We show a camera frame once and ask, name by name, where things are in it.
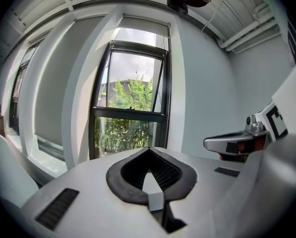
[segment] ceiling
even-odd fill
[[[41,18],[47,18],[73,6],[90,0],[15,0],[0,22],[0,56],[4,59],[12,47]],[[166,4],[166,0],[155,0]],[[189,8],[189,15],[206,24],[220,0],[213,0],[202,8]],[[224,0],[208,25],[221,40],[226,41],[255,21],[255,8],[262,0]]]

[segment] white chair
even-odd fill
[[[18,211],[39,190],[0,135],[0,199],[6,208]]]

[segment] window sill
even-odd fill
[[[13,146],[18,150],[18,155],[22,159],[25,158],[30,162],[30,166],[25,165],[24,168],[30,167],[34,170],[27,170],[30,174],[31,172],[38,172],[43,174],[45,180],[55,179],[62,174],[64,174],[68,169],[64,161],[54,158],[47,153],[37,149],[31,153],[30,156],[25,156],[22,151],[20,136],[12,128],[5,130],[5,137],[7,141],[13,144]]]

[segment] black window frame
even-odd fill
[[[42,41],[43,40],[35,43],[34,45],[30,46],[27,49],[25,55],[22,58],[21,64],[19,66],[19,69],[17,71],[17,74],[15,76],[15,80],[13,83],[13,88],[12,88],[11,98],[10,98],[10,106],[9,106],[9,127],[12,128],[17,133],[17,135],[19,135],[19,117],[18,117],[17,110],[18,110],[18,102],[19,102],[19,96],[20,96],[20,90],[21,90],[22,83],[19,88],[19,96],[14,98],[13,96],[14,96],[15,87],[16,87],[18,78],[20,76],[20,73],[22,71],[24,71],[24,75],[23,75],[22,80],[24,79],[28,65],[29,65],[31,59],[33,58],[34,54],[38,50],[38,47]],[[28,52],[32,52],[33,49],[34,49],[34,51],[33,51],[31,58],[29,60],[23,61],[24,57],[28,54]]]
[[[170,52],[170,38],[168,38],[169,51],[154,46],[149,46],[146,44],[140,44],[128,41],[110,41],[107,45],[101,62],[96,73],[95,81],[93,84],[93,90],[91,95],[91,103],[89,109],[89,158],[90,160],[99,158],[99,153],[95,152],[95,142],[94,142],[94,127],[96,117],[105,118],[117,118],[126,120],[139,120],[139,121],[150,121],[157,122],[158,129],[156,138],[158,138],[155,147],[167,147],[168,141],[168,130],[169,130],[169,117],[170,117],[170,98],[171,98],[171,52]],[[107,107],[98,107],[97,101],[101,86],[101,80],[103,77],[104,70],[106,68],[106,63],[108,59],[111,59],[111,54],[113,52],[127,53],[140,56],[147,56],[155,58],[162,61],[161,70],[158,78],[158,85],[160,83],[160,76],[163,71],[163,84],[162,84],[162,102],[161,102],[161,112],[147,112],[132,109],[116,109]],[[154,97],[153,109],[155,107],[157,94]]]

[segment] foliage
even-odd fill
[[[150,111],[152,98],[152,78],[148,85],[144,76],[129,80],[128,89],[118,80],[113,88],[116,97],[109,100],[109,107]],[[95,154],[99,156],[148,146],[149,122],[113,118],[95,118]]]

